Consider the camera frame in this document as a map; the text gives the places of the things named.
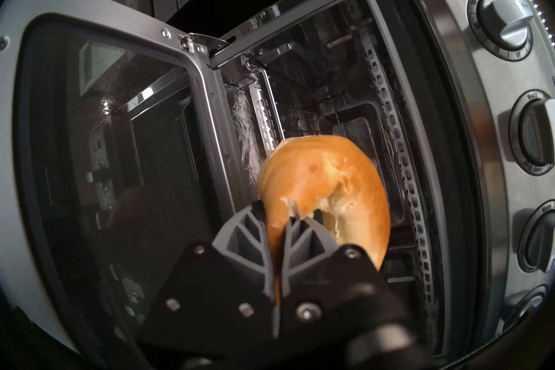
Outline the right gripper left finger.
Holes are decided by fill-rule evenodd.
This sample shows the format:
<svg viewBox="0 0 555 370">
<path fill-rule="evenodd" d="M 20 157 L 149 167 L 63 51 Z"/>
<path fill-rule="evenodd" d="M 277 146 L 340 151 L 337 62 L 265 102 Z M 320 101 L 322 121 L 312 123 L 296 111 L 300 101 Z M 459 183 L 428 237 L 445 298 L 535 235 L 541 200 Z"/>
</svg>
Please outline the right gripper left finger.
<svg viewBox="0 0 555 370">
<path fill-rule="evenodd" d="M 265 211 L 255 201 L 182 253 L 137 333 L 141 348 L 246 348 L 278 338 Z"/>
</svg>

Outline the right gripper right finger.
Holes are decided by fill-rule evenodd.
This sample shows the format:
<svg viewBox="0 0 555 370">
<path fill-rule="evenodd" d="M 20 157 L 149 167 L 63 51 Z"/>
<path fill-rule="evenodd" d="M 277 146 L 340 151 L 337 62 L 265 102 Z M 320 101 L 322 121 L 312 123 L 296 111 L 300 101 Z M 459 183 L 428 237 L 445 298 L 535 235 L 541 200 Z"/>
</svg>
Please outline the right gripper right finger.
<svg viewBox="0 0 555 370">
<path fill-rule="evenodd" d="M 280 350 L 410 346 L 408 312 L 364 249 L 314 219 L 286 226 L 280 282 Z"/>
</svg>

